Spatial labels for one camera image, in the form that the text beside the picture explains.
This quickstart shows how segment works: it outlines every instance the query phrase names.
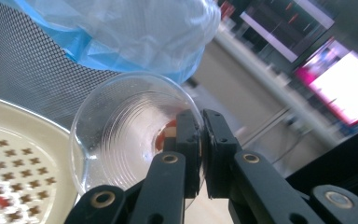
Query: blue plastic bag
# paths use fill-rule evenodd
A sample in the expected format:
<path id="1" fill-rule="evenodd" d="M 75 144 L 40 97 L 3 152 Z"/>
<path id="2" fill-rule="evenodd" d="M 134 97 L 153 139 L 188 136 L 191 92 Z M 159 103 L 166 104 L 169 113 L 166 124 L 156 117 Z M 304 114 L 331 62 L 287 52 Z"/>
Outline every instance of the blue plastic bag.
<path id="1" fill-rule="evenodd" d="M 75 62 L 191 77 L 220 22 L 213 0 L 0 0 L 29 15 Z"/>

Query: metal bolt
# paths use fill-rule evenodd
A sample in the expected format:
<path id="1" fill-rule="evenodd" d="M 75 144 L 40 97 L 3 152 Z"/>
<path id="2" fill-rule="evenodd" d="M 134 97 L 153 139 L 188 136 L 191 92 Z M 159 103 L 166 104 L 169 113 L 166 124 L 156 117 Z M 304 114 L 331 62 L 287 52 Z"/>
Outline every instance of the metal bolt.
<path id="1" fill-rule="evenodd" d="M 247 161 L 249 163 L 260 162 L 260 159 L 256 155 L 253 155 L 253 154 L 244 154 L 242 157 L 245 161 Z"/>
<path id="2" fill-rule="evenodd" d="M 162 157 L 162 161 L 165 163 L 175 163 L 177 162 L 179 159 L 174 156 L 174 155 L 165 155 Z"/>
<path id="3" fill-rule="evenodd" d="M 333 205 L 343 208 L 349 209 L 353 207 L 353 202 L 345 195 L 334 192 L 334 191 L 327 191 L 324 194 L 324 197 Z"/>
<path id="4" fill-rule="evenodd" d="M 104 208 L 109 206 L 112 202 L 115 201 L 116 195 L 112 191 L 104 190 L 101 192 L 96 192 L 92 195 L 90 202 L 91 205 L 95 208 Z"/>

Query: pink screen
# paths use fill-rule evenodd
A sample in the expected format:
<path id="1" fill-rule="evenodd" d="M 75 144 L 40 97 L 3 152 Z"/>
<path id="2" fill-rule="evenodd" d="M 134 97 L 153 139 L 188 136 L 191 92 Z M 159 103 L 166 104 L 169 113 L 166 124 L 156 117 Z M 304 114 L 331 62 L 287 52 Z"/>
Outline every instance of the pink screen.
<path id="1" fill-rule="evenodd" d="M 329 41 L 296 75 L 345 123 L 358 122 L 358 54 Z"/>

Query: clear plastic cup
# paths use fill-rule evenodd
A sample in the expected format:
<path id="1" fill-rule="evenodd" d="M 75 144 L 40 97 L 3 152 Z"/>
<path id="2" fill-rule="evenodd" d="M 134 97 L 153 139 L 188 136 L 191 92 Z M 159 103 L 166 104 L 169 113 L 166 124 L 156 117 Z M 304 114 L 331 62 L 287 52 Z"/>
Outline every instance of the clear plastic cup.
<path id="1" fill-rule="evenodd" d="M 187 109 L 202 129 L 202 117 L 193 100 L 163 76 L 134 72 L 99 85 L 77 111 L 70 134 L 73 178 L 79 194 L 104 184 L 128 189 L 143 180 L 161 150 L 161 132 Z M 186 207 L 191 202 L 186 200 Z"/>

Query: white plate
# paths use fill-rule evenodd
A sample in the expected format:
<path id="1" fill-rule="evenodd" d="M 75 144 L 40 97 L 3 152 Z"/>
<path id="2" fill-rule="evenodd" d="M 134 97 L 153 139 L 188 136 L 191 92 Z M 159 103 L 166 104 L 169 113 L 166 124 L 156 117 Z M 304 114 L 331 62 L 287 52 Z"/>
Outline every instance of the white plate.
<path id="1" fill-rule="evenodd" d="M 0 100 L 0 223 L 63 223 L 77 192 L 69 133 Z"/>

